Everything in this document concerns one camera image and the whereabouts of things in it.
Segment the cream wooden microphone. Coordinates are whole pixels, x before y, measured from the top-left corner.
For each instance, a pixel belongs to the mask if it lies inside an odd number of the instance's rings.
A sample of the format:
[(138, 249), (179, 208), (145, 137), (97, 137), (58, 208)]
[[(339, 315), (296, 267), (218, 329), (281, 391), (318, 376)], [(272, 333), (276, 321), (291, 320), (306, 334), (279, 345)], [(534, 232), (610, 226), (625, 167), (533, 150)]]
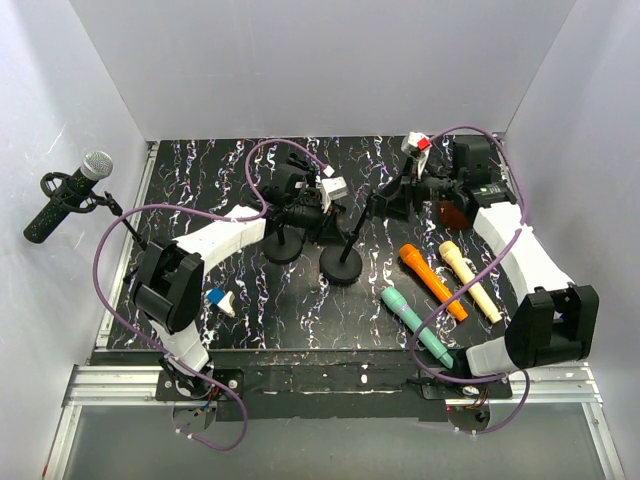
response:
[[(467, 265), (465, 257), (459, 247), (452, 241), (445, 241), (439, 246), (442, 259), (453, 269), (459, 280), (464, 284), (470, 284), (475, 278), (474, 273)], [(501, 312), (489, 297), (481, 282), (474, 283), (468, 290), (476, 305), (484, 313), (487, 319), (496, 324), (502, 320)]]

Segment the black round-base stand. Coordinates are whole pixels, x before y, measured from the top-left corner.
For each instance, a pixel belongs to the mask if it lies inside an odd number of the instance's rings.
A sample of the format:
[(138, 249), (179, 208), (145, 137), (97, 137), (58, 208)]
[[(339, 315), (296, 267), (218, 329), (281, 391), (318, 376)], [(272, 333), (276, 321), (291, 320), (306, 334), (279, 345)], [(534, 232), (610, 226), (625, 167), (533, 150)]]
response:
[(322, 275), (332, 285), (351, 285), (358, 280), (362, 273), (362, 258), (354, 249), (365, 221), (370, 217), (373, 207), (373, 193), (370, 192), (365, 207), (352, 230), (344, 247), (328, 246), (319, 258)]
[(282, 223), (266, 221), (261, 249), (265, 258), (274, 264), (285, 265), (296, 260), (303, 248), (301, 235)]

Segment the orange microphone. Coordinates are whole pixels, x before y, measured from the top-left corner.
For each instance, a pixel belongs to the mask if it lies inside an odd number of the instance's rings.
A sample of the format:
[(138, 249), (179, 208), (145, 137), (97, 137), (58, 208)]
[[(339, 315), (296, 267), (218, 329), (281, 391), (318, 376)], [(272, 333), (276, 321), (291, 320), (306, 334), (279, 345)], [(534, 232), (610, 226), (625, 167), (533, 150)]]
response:
[[(452, 292), (431, 269), (421, 252), (414, 245), (405, 244), (400, 248), (399, 255), (403, 263), (418, 275), (426, 287), (441, 303), (446, 303), (453, 297)], [(460, 322), (468, 317), (467, 311), (459, 300), (453, 301), (447, 307), (447, 310)]]

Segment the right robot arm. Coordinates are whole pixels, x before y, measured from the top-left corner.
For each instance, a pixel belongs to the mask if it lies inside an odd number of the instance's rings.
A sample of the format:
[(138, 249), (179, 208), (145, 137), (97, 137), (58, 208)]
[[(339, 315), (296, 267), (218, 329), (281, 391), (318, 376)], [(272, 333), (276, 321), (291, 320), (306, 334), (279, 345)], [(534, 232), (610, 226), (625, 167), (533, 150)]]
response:
[(471, 166), (487, 148), (453, 145), (453, 171), (427, 173), (431, 138), (409, 133), (402, 150), (403, 172), (374, 197), (375, 215), (405, 220), (427, 201), (453, 204), (491, 247), (514, 288), (519, 307), (503, 336), (461, 350), (452, 358), (447, 381), (464, 397), (475, 397), (504, 374), (588, 357), (595, 331), (599, 296), (590, 285), (578, 286), (553, 262), (525, 221), (525, 211), (491, 169)]

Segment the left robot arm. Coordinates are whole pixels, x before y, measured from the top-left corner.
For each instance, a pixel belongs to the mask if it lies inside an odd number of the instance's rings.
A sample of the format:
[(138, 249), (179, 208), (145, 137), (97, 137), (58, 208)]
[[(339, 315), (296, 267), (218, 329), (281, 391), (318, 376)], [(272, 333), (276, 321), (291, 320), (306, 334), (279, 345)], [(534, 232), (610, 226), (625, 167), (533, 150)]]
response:
[(213, 363), (200, 340), (196, 316), (204, 277), (247, 246), (261, 244), (266, 259), (285, 265), (296, 260), (305, 242), (342, 244), (337, 224), (347, 194), (343, 177), (326, 170), (316, 180), (310, 167), (276, 168), (260, 191), (269, 205), (235, 206), (222, 221), (175, 239), (158, 237), (145, 249), (133, 286), (133, 303), (148, 319), (166, 349), (161, 366), (177, 391), (200, 400), (213, 389)]

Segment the silver-headed black microphone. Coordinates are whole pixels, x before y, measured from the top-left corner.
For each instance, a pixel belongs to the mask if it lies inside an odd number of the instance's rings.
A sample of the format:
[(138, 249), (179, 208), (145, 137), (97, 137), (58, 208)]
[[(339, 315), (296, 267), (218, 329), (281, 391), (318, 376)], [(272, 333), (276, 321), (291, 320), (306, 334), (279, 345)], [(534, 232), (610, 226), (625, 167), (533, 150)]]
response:
[(97, 195), (93, 188), (108, 178), (113, 171), (113, 160), (102, 151), (89, 152), (80, 167), (71, 175), (50, 172), (40, 180), (47, 204), (26, 226), (24, 238), (34, 244), (43, 243), (70, 213), (86, 214), (109, 200)]

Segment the black tripod microphone stand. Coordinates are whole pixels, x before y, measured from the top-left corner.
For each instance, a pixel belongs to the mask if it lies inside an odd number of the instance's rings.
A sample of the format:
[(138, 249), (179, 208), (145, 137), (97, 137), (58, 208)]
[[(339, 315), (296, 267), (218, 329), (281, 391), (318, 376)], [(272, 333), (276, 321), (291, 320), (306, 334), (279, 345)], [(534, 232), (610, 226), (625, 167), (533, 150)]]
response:
[(291, 152), (287, 158), (287, 163), (305, 172), (314, 172), (315, 167), (313, 162), (306, 156), (299, 156), (298, 154)]

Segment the mint green toy microphone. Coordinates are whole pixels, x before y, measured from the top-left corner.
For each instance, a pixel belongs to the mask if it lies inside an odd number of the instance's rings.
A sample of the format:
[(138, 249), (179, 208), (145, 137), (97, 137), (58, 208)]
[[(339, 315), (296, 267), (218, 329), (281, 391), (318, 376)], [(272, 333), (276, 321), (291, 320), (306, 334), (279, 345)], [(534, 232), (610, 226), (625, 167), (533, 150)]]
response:
[[(422, 325), (421, 319), (409, 306), (407, 300), (394, 287), (385, 288), (381, 293), (381, 300), (413, 333)], [(428, 327), (425, 327), (420, 332), (418, 338), (442, 365), (448, 369), (453, 367), (453, 357), (448, 353), (444, 344)]]

